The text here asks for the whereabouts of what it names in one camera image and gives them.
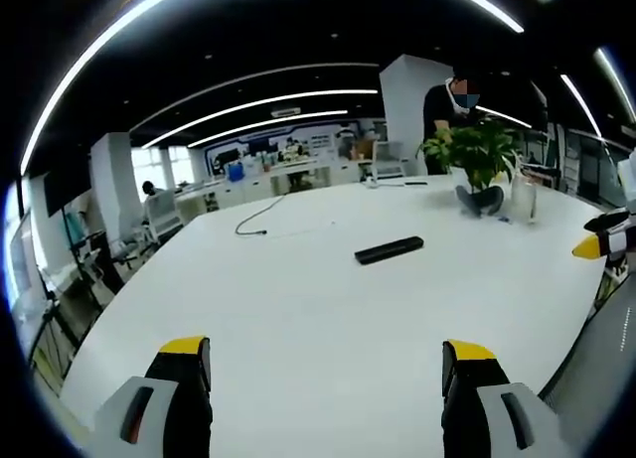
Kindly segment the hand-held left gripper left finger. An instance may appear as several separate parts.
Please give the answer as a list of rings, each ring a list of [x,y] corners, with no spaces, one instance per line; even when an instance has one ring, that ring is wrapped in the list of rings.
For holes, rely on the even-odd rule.
[[[208,457],[213,409],[210,339],[168,342],[142,377],[127,380],[95,414],[86,457]]]

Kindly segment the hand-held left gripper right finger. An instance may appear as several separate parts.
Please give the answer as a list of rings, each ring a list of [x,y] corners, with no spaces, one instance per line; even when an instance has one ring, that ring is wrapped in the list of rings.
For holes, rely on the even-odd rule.
[[[554,411],[473,343],[442,344],[445,457],[572,457]]]

